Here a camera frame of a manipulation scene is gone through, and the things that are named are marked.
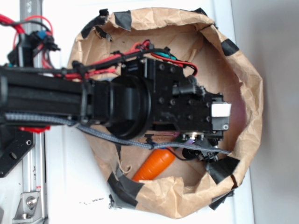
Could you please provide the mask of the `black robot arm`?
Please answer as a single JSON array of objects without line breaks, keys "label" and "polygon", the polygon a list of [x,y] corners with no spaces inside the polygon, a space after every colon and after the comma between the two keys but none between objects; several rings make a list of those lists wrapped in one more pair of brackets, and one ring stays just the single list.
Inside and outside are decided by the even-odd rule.
[{"label": "black robot arm", "polygon": [[209,93],[176,65],[150,58],[124,63],[110,81],[81,83],[43,76],[37,70],[0,69],[0,121],[8,126],[44,127],[50,121],[13,118],[21,114],[69,118],[99,124],[120,139],[147,131],[173,131],[222,138],[229,129],[231,104]]}]

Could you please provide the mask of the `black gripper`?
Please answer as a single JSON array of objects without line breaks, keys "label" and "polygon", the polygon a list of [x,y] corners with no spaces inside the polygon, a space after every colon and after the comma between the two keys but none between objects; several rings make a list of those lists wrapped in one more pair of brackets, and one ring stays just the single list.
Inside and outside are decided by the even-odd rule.
[{"label": "black gripper", "polygon": [[150,58],[125,63],[121,77],[137,84],[144,131],[171,131],[183,135],[203,135],[223,139],[229,129],[231,105],[221,93],[213,94],[200,86],[194,75],[185,76],[183,68]]}]

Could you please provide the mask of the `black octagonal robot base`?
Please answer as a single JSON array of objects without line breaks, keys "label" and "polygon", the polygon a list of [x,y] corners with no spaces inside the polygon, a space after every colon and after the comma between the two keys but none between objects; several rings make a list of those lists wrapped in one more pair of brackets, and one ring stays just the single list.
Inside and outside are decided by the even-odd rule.
[{"label": "black octagonal robot base", "polygon": [[33,133],[14,127],[0,128],[0,177],[6,177],[35,145]]}]

